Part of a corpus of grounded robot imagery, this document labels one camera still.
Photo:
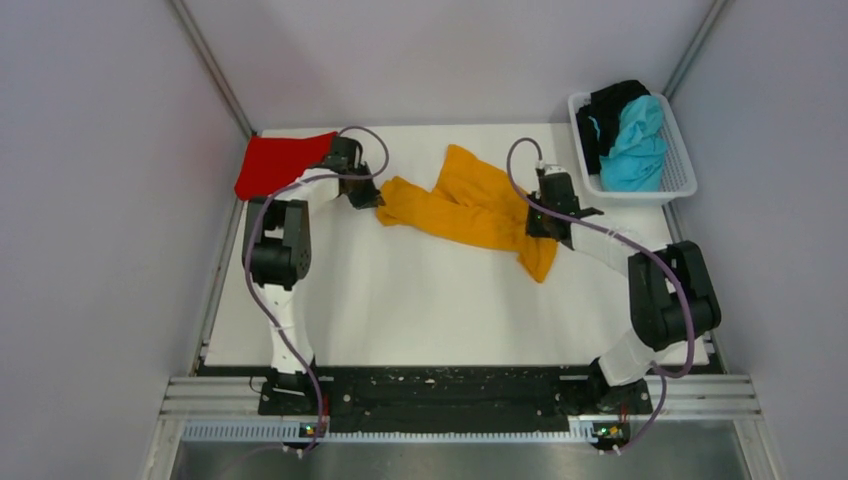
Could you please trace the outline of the cyan t shirt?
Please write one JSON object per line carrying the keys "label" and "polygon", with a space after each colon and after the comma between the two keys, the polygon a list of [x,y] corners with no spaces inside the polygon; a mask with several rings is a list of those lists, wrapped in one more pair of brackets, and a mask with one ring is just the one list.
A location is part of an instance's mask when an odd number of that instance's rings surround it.
{"label": "cyan t shirt", "polygon": [[656,192],[660,189],[668,144],[661,136],[665,115],[659,99],[642,95],[618,114],[618,133],[600,157],[605,191]]}

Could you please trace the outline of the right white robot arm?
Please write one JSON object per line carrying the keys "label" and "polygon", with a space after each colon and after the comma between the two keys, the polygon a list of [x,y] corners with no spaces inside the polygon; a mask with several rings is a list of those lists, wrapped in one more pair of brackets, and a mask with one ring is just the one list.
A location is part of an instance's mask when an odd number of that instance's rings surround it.
{"label": "right white robot arm", "polygon": [[697,339],[721,321],[700,247],[692,241],[643,245],[610,224],[601,210],[582,207],[564,169],[540,164],[536,175],[539,188],[529,197],[527,234],[554,239],[627,281],[630,326],[592,361],[586,385],[589,404],[612,412],[628,403],[645,374],[659,366],[661,353],[675,344],[686,348],[684,363],[668,374],[688,374]]}

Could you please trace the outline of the black t shirt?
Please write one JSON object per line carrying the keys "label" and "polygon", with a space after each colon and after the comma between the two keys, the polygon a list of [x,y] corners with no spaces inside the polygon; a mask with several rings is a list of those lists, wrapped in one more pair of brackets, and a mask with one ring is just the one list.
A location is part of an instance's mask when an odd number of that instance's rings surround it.
{"label": "black t shirt", "polygon": [[649,95],[638,80],[625,80],[590,94],[588,104],[577,114],[584,163],[590,175],[601,172],[600,158],[607,156],[619,134],[620,114],[631,102]]}

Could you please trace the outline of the red folded t shirt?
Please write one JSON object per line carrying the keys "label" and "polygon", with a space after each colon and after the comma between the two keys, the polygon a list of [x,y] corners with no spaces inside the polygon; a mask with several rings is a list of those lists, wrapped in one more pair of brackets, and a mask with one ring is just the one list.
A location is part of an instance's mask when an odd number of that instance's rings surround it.
{"label": "red folded t shirt", "polygon": [[305,138],[253,136],[234,185],[235,195],[248,201],[291,184],[323,159],[336,136],[336,131]]}

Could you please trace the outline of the aluminium frame post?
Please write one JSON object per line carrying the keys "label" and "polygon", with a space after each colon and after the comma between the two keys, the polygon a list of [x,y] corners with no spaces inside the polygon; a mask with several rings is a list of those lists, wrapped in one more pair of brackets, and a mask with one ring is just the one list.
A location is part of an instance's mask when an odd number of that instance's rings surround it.
{"label": "aluminium frame post", "polygon": [[209,46],[200,25],[197,23],[188,3],[184,0],[165,0],[164,3],[171,10],[172,15],[179,24],[190,48],[198,58],[211,85],[216,90],[225,110],[237,125],[240,133],[246,138],[251,138],[255,133],[241,103],[219,65],[213,50]]}
{"label": "aluminium frame post", "polygon": [[692,65],[700,55],[705,43],[721,21],[726,10],[733,4],[732,0],[714,0],[707,10],[703,20],[693,34],[690,42],[675,65],[672,74],[662,90],[662,94],[671,100],[681,84],[686,79]]}

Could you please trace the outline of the orange t shirt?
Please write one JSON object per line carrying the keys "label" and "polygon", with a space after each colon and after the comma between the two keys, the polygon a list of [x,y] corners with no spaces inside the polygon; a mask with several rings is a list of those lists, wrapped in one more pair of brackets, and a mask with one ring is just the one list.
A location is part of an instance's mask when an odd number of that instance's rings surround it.
{"label": "orange t shirt", "polygon": [[528,206],[505,171],[450,144],[438,179],[426,190],[396,176],[386,181],[376,210],[385,227],[409,226],[473,247],[510,252],[537,283],[546,280],[558,243],[526,234]]}

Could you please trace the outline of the right aluminium frame post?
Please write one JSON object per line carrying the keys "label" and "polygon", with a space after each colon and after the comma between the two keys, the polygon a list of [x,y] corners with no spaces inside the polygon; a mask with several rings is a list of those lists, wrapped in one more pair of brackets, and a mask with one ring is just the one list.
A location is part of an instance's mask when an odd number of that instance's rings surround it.
{"label": "right aluminium frame post", "polygon": [[692,65],[700,55],[705,43],[721,21],[726,10],[733,4],[732,0],[714,0],[707,10],[703,20],[693,34],[690,42],[675,65],[672,74],[662,90],[662,94],[671,100],[681,84],[686,79]]}

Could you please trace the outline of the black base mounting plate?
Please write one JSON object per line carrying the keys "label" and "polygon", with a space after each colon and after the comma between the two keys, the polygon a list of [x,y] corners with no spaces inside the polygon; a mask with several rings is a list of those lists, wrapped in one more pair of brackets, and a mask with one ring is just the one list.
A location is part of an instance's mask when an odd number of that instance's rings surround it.
{"label": "black base mounting plate", "polygon": [[596,365],[320,367],[271,374],[262,416],[319,415],[332,433],[564,432],[579,415],[628,420],[652,411],[645,381],[610,386]]}

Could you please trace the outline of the white plastic basket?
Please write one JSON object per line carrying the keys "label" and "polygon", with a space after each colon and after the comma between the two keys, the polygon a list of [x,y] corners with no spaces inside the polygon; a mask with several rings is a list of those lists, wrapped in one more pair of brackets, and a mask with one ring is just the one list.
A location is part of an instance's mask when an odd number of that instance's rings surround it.
{"label": "white plastic basket", "polygon": [[663,175],[658,191],[619,192],[601,188],[600,177],[590,175],[577,125],[577,112],[590,103],[589,92],[577,92],[568,97],[568,111],[575,144],[576,162],[584,193],[597,206],[602,207],[660,207],[679,198],[693,196],[698,189],[694,169],[685,142],[677,125],[676,118],[667,98],[652,92],[664,113],[664,123],[659,136],[665,140],[668,149],[664,161]]}

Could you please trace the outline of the left aluminium frame post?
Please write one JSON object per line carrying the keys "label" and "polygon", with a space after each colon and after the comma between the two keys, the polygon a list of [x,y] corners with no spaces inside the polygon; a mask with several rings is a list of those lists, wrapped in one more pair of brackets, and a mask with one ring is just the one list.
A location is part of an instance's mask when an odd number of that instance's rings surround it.
{"label": "left aluminium frame post", "polygon": [[164,3],[171,10],[172,15],[179,24],[190,48],[198,58],[211,85],[216,90],[225,110],[237,125],[240,133],[246,138],[251,138],[255,133],[241,103],[219,65],[213,50],[209,46],[200,25],[197,23],[188,3],[184,0],[165,0]]}

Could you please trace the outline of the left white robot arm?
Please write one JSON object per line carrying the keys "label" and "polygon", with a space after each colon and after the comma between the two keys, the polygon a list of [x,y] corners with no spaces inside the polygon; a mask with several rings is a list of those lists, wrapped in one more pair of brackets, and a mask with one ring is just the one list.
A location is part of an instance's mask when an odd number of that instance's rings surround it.
{"label": "left white robot arm", "polygon": [[295,286],[312,262],[310,222],[346,197],[356,209],[382,201],[363,147],[336,132],[250,140],[235,185],[246,203],[241,261],[248,292],[268,322],[272,354],[262,415],[325,415],[314,351],[296,308]]}

